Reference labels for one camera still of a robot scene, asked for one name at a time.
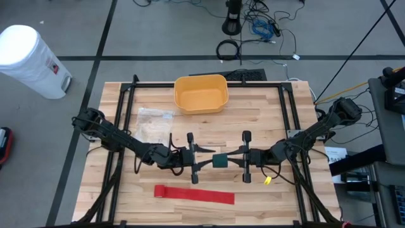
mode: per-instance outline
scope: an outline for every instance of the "black floor line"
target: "black floor line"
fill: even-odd
[[[382,6],[384,7],[384,9],[386,10],[386,9],[388,8],[387,2],[386,2],[385,0],[380,0],[380,2],[381,2],[381,4],[382,4]],[[404,35],[404,33],[402,32],[400,26],[398,25],[398,22],[397,22],[397,20],[395,19],[394,15],[392,14],[392,11],[391,11],[391,10],[388,10],[388,11],[387,11],[387,15],[388,15],[388,17],[390,18],[390,21],[391,21],[391,23],[392,23],[392,26],[394,26],[394,29],[395,29],[395,31],[397,32],[397,34],[398,34],[398,36],[399,36],[399,38],[400,38],[402,44],[405,46],[405,35]]]
[[[90,95],[93,90],[94,81],[96,80],[97,71],[99,69],[100,60],[99,57],[103,55],[104,47],[106,45],[107,36],[109,32],[109,28],[111,26],[111,22],[113,20],[115,8],[116,8],[117,0],[112,0],[111,6],[109,9],[108,17],[106,20],[106,24],[104,26],[103,34],[101,36],[101,40],[99,43],[99,47],[97,49],[96,60],[93,63],[93,67],[91,69],[91,73],[89,79],[87,81],[87,87],[84,92],[82,104],[80,105],[80,110],[83,110],[87,107],[90,100]],[[66,154],[66,159],[63,164],[62,173],[59,178],[58,186],[56,188],[55,196],[53,198],[53,202],[51,205],[51,209],[49,211],[49,215],[46,221],[46,226],[53,226],[55,225],[56,219],[58,217],[59,208],[61,206],[61,202],[63,199],[63,194],[65,192],[66,183],[68,181],[68,176],[70,173],[70,169],[72,167],[73,158],[75,157],[76,147],[78,143],[78,139],[80,137],[79,132],[76,130],[73,131],[72,139],[70,140],[68,152]]]
[[[347,55],[301,55],[300,60],[346,60]],[[58,56],[61,61],[202,61],[218,60],[216,55],[183,56]],[[243,60],[285,60],[291,56],[250,54]],[[354,55],[350,60],[405,60],[405,54]]]

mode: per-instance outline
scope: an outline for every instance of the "plastic bin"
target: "plastic bin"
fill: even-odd
[[[12,25],[0,34],[0,72],[48,99],[66,95],[72,76],[35,29]]]
[[[175,82],[175,103],[183,114],[216,113],[227,102],[228,85],[222,75],[180,77]]]

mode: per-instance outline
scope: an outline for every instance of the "trash can lid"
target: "trash can lid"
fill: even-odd
[[[0,69],[21,64],[37,45],[39,34],[26,25],[12,25],[0,34]]]

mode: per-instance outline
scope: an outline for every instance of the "white trash can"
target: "white trash can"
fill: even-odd
[[[12,25],[0,34],[0,72],[48,99],[65,96],[72,80],[39,33],[25,25]]]

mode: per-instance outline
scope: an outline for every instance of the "floor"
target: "floor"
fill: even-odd
[[[298,0],[265,3],[271,12],[294,12],[301,6]],[[309,81],[318,95],[390,3],[391,0],[307,0],[296,20],[279,23],[295,34],[299,61],[280,60],[281,38],[276,37],[276,44],[244,45],[245,60],[251,61],[243,61],[240,66],[238,61],[216,59],[216,46],[228,39],[220,30],[223,19],[189,3],[153,1],[141,8],[131,0],[0,0],[0,30],[14,24],[33,27],[74,76],[64,98],[46,100],[16,80],[0,75],[0,125],[13,129],[16,135],[13,154],[0,171],[2,227],[70,222],[88,148],[82,138],[74,143],[77,135],[70,118],[80,107],[97,108],[104,82],[130,81],[133,74],[141,81],[173,81],[192,73],[238,68],[264,68],[268,80],[285,80],[285,68],[268,61],[272,58],[287,64],[289,77]],[[214,15],[226,14],[225,1],[203,0],[201,5]],[[380,76],[384,67],[404,65],[404,10],[405,1],[394,4],[323,98]],[[243,39],[255,38],[247,27],[242,35]],[[285,33],[282,54],[291,55],[293,50],[293,38]],[[221,51],[232,54],[234,48],[224,46]],[[361,87],[347,95],[365,89]],[[368,94],[356,102],[373,109]],[[370,120],[370,116],[364,115],[362,122]],[[339,130],[334,139],[344,143],[369,130],[355,125]],[[380,143],[376,130],[347,144],[328,145],[362,151]],[[62,173],[69,174],[66,188],[66,176],[59,182]],[[373,214],[369,203],[353,200],[341,187],[337,192],[345,220],[356,222]],[[358,223],[370,225],[373,218]]]

